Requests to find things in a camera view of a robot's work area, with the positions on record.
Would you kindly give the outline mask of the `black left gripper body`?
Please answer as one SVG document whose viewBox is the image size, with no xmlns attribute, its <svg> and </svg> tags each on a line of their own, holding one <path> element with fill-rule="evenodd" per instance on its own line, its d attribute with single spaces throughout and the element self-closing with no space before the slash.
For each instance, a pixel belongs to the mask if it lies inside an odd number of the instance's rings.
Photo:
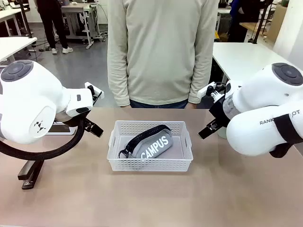
<svg viewBox="0 0 303 227">
<path fill-rule="evenodd" d="M 86 127 L 86 117 L 90 113 L 90 111 L 81 113 L 77 116 L 70 117 L 66 112 L 62 111 L 56 114 L 55 122 L 62 122 L 68 127 L 77 127 L 80 125 L 80 122 L 83 121 L 84 127 Z"/>
</svg>

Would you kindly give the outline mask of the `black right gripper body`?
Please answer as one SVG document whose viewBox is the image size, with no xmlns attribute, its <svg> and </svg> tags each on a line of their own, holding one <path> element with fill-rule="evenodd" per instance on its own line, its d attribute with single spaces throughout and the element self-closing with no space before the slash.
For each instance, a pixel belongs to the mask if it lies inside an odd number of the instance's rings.
<svg viewBox="0 0 303 227">
<path fill-rule="evenodd" d="M 209 112 L 213 115 L 214 120 L 210 123 L 212 130 L 218 130 L 221 127 L 227 127 L 230 119 L 226 116 L 223 110 L 223 102 L 225 98 L 221 97 L 214 105 L 209 109 Z"/>
</svg>

